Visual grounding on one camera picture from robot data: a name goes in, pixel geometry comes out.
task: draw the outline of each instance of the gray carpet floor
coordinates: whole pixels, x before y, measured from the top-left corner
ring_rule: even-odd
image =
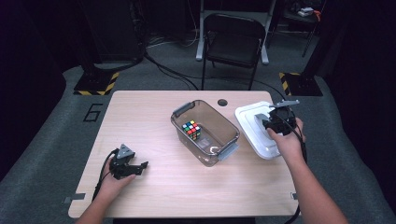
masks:
[[[253,91],[269,91],[273,101],[280,101],[276,91],[283,92],[279,72],[302,72],[315,46],[301,57],[305,40],[290,35],[276,35],[268,49],[270,63],[259,64]],[[166,43],[148,48],[148,54],[158,63],[181,74],[200,87],[202,62],[195,61],[197,43],[185,47]],[[98,64],[112,68],[123,63]],[[247,70],[219,65],[207,74],[212,77],[241,77]],[[120,72],[109,95],[81,96],[73,88],[82,75],[80,67],[64,72],[67,86],[64,96],[52,111],[30,146],[0,183],[0,223],[73,223],[64,198],[76,192],[79,179],[89,157],[93,142],[111,95],[114,91],[187,91],[194,88],[178,79],[166,76],[153,63],[142,63]],[[323,187],[346,214],[350,223],[396,223],[370,169],[361,161],[343,131],[337,105],[322,77],[316,81],[323,96],[288,96],[298,99],[293,107],[304,121],[307,136],[308,164]],[[247,79],[209,78],[205,89],[211,91],[245,91]],[[97,121],[84,122],[92,106],[100,111]],[[289,217],[256,217],[256,223],[284,223]],[[111,218],[104,220],[111,223]],[[298,218],[295,223],[302,223]]]

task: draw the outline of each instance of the container handle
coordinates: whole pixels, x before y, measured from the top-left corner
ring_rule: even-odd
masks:
[[[195,107],[195,103],[194,102],[189,102],[184,104],[183,106],[179,107],[178,109],[176,109],[173,114],[176,116],[176,118],[178,118],[181,114],[183,114],[184,112],[188,111],[189,109],[192,109]]]
[[[236,143],[232,143],[229,146],[227,146],[225,149],[222,150],[222,152],[220,152],[220,154],[218,155],[218,159],[219,161],[224,161],[225,159],[227,159],[229,156],[231,156],[231,154],[233,154],[237,149],[239,148],[239,146]]]

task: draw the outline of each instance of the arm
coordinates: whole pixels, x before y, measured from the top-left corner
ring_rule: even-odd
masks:
[[[114,199],[117,198],[121,190],[135,178],[135,175],[129,175],[120,180],[114,178],[111,174],[108,174],[110,172],[110,162],[111,160],[107,161],[102,187],[100,188],[98,195],[76,223],[102,223],[102,219],[105,217],[107,208],[111,205]]]
[[[302,131],[303,122],[300,119],[297,119],[297,125]],[[297,136],[294,133],[281,136],[271,129],[267,131],[276,141],[280,154],[290,169],[304,223],[347,223],[340,208],[306,165]]]

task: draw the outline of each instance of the black stand base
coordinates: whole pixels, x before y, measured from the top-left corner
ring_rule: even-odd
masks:
[[[74,88],[76,95],[108,95],[119,76],[118,72],[94,69],[94,72],[84,72]]]
[[[314,78],[302,78],[298,73],[279,73],[279,76],[287,95],[323,96]]]

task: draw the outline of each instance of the hand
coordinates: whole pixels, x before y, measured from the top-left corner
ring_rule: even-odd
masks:
[[[298,134],[300,134],[301,131],[303,141],[305,142],[305,136],[303,134],[304,124],[298,118],[296,118],[296,124],[297,127],[295,128],[295,131]],[[267,129],[267,132],[276,141],[277,148],[279,149],[280,154],[283,156],[286,162],[304,160],[303,153],[301,151],[300,140],[294,132],[291,132],[285,136],[275,133],[270,128]]]
[[[104,199],[108,202],[112,202],[117,196],[120,194],[121,190],[130,184],[132,180],[136,177],[136,175],[128,175],[122,179],[116,179],[111,173],[110,173],[110,163],[112,161],[112,158],[108,159],[105,169],[103,171],[103,181],[102,181],[102,186],[99,190],[98,196],[101,199]]]

